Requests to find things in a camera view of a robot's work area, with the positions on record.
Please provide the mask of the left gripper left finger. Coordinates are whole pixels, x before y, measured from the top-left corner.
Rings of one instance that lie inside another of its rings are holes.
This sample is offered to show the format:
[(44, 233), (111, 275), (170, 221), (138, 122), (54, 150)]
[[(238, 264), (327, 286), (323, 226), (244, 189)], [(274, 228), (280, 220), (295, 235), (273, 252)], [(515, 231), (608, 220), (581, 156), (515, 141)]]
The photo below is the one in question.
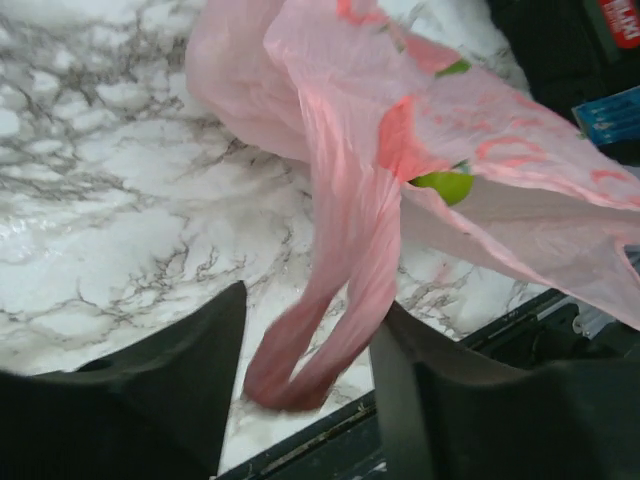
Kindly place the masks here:
[(218, 472), (244, 335), (237, 282), (72, 372), (1, 375), (5, 479), (207, 479)]

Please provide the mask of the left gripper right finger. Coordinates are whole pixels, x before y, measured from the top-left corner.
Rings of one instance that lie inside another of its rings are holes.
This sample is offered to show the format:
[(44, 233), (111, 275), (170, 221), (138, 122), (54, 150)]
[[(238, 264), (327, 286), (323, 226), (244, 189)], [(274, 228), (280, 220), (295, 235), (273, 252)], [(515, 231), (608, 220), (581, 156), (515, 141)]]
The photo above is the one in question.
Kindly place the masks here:
[(639, 353), (509, 366), (389, 310), (370, 347), (391, 479), (635, 479)]

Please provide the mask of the green fake fruit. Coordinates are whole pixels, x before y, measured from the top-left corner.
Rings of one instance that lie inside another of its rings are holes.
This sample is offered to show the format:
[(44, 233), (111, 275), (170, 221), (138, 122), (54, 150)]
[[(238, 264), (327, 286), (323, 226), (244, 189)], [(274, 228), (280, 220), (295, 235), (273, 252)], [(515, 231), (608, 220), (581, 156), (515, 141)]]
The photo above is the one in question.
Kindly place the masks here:
[(463, 201), (471, 192), (474, 177), (458, 172), (433, 172), (416, 177), (409, 183), (418, 188), (434, 189), (444, 202), (453, 206)]

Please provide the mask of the pink plastic bag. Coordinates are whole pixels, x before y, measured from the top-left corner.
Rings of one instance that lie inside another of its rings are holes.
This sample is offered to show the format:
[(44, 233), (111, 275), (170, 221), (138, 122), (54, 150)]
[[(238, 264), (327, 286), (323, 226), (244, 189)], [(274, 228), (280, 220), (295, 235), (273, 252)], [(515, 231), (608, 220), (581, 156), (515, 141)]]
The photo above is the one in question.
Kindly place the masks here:
[[(245, 375), (264, 408), (319, 408), (396, 296), (401, 203), (429, 245), (574, 296), (629, 326), (639, 181), (575, 126), (372, 1), (210, 1), (186, 81), (241, 141), (310, 166), (313, 266)], [(449, 206), (410, 180), (474, 177)]]

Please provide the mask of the black toolbox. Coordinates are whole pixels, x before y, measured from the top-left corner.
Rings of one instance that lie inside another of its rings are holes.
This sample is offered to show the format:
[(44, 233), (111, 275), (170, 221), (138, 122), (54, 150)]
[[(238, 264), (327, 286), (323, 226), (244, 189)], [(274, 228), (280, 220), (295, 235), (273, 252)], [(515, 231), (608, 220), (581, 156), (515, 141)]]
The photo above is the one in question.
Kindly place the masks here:
[(533, 97), (606, 156), (639, 164), (639, 4), (492, 1)]

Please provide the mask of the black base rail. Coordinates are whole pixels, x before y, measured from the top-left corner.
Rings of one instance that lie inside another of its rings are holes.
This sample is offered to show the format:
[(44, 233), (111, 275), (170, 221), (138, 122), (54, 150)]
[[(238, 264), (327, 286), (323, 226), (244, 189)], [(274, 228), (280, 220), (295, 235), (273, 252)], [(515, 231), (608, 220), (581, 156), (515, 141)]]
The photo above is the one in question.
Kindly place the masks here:
[(232, 479), (635, 479), (639, 334), (547, 291), (455, 342), (399, 305), (375, 389)]

